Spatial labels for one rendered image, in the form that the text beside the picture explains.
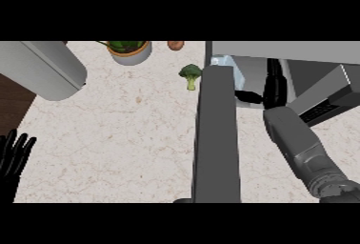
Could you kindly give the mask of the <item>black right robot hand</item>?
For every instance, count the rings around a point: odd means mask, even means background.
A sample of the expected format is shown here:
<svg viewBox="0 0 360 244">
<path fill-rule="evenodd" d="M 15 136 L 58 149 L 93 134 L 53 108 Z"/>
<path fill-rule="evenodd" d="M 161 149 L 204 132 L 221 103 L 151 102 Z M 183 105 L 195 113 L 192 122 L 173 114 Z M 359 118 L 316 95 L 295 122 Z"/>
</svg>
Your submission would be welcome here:
<svg viewBox="0 0 360 244">
<path fill-rule="evenodd" d="M 236 59 L 245 84 L 235 89 L 236 106 L 273 109 L 286 105 L 286 78 L 276 58 L 239 57 Z"/>
</svg>

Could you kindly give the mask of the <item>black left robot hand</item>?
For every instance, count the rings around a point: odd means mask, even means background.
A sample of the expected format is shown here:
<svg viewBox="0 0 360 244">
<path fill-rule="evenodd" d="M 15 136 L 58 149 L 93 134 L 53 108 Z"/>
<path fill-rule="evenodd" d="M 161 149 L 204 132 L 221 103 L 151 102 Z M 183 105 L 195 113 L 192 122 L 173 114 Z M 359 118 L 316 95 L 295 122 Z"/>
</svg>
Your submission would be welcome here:
<svg viewBox="0 0 360 244">
<path fill-rule="evenodd" d="M 0 135 L 0 203 L 13 203 L 21 174 L 37 138 L 16 135 L 16 129 Z"/>
</svg>

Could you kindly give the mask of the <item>pale blue milk carton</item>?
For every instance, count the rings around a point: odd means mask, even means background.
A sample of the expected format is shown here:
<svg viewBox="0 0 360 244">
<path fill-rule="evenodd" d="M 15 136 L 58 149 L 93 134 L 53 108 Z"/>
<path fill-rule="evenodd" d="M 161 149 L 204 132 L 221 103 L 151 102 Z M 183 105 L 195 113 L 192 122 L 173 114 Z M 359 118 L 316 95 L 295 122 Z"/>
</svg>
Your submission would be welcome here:
<svg viewBox="0 0 360 244">
<path fill-rule="evenodd" d="M 233 80 L 235 80 L 235 89 L 238 91 L 243 90 L 245 85 L 245 76 L 238 68 L 236 62 L 230 55 L 214 55 L 211 57 L 211 65 L 233 67 Z"/>
</svg>

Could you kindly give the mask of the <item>grey microwave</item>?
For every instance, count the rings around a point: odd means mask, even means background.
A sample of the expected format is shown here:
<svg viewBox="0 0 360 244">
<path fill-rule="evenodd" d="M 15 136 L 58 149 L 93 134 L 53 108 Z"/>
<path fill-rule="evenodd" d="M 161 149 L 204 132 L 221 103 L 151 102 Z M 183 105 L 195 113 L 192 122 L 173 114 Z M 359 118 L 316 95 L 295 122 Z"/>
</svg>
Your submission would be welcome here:
<svg viewBox="0 0 360 244">
<path fill-rule="evenodd" d="M 280 60 L 286 105 L 310 126 L 360 106 L 360 42 L 208 41 L 208 65 L 214 55 Z"/>
</svg>

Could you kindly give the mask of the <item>green broccoli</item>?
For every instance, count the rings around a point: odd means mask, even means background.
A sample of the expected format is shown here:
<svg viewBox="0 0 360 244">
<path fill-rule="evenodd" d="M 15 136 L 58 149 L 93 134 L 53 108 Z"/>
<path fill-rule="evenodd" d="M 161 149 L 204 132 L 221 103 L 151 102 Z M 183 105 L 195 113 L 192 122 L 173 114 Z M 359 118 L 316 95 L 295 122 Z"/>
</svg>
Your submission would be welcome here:
<svg viewBox="0 0 360 244">
<path fill-rule="evenodd" d="M 187 90 L 195 90 L 195 81 L 202 75 L 202 69 L 195 64 L 189 64 L 182 68 L 179 75 L 187 80 Z"/>
</svg>

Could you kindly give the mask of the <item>brown bread roll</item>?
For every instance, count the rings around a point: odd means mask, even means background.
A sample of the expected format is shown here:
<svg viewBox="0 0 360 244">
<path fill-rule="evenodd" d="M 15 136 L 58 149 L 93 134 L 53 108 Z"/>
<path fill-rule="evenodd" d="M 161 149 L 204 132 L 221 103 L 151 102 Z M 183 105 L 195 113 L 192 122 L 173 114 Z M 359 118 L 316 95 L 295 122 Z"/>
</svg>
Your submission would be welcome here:
<svg viewBox="0 0 360 244">
<path fill-rule="evenodd" d="M 167 46 L 173 51 L 180 51 L 183 49 L 184 42 L 183 41 L 168 41 Z"/>
</svg>

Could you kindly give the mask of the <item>grey rounded appliance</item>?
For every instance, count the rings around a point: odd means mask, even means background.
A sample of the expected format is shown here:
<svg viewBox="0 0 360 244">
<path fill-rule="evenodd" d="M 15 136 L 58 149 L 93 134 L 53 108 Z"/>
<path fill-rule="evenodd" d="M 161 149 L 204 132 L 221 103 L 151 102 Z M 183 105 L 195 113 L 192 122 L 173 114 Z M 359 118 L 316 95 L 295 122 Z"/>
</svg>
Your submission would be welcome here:
<svg viewBox="0 0 360 244">
<path fill-rule="evenodd" d="M 87 78 L 62 41 L 0 41 L 0 73 L 49 101 L 68 99 Z"/>
</svg>

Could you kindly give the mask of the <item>potted plant in white pot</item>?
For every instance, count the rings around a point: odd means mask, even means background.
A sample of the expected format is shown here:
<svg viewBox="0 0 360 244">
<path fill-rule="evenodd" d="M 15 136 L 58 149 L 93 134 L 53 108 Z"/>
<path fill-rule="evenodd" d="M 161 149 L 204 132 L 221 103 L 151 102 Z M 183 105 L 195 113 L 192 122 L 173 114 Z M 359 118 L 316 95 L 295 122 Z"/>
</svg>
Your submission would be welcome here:
<svg viewBox="0 0 360 244">
<path fill-rule="evenodd" d="M 100 41 L 114 61 L 122 66 L 136 66 L 149 57 L 152 52 L 151 41 Z"/>
</svg>

